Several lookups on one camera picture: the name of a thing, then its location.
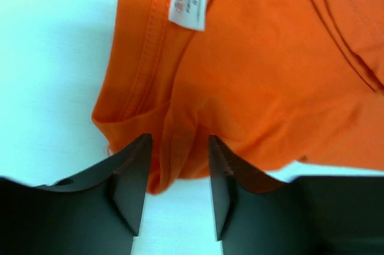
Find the orange t-shirt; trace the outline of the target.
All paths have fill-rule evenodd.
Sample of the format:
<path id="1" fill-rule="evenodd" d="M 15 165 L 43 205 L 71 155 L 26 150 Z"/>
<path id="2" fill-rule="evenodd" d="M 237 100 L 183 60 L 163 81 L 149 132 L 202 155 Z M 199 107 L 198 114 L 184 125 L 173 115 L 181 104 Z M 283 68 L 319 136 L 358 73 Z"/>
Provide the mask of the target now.
<path id="1" fill-rule="evenodd" d="M 205 177 L 216 135 L 262 170 L 383 169 L 383 0 L 118 0 L 92 120 L 154 146 L 148 191 Z"/>

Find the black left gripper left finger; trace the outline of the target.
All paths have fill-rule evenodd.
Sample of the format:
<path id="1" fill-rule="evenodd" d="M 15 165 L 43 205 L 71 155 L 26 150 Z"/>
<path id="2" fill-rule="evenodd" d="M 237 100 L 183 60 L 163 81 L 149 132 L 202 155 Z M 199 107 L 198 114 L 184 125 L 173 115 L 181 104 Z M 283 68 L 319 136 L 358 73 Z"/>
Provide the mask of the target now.
<path id="1" fill-rule="evenodd" d="M 130 254 L 138 236 L 152 138 L 53 185 L 1 178 L 2 254 Z"/>

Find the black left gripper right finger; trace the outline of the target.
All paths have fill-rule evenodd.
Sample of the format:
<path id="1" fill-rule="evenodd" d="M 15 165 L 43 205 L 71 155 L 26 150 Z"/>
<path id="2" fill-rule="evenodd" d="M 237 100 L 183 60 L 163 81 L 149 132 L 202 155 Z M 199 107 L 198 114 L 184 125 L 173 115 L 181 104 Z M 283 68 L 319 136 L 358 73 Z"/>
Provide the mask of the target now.
<path id="1" fill-rule="evenodd" d="M 224 254 L 382 254 L 382 176 L 275 179 L 209 137 L 217 240 Z"/>

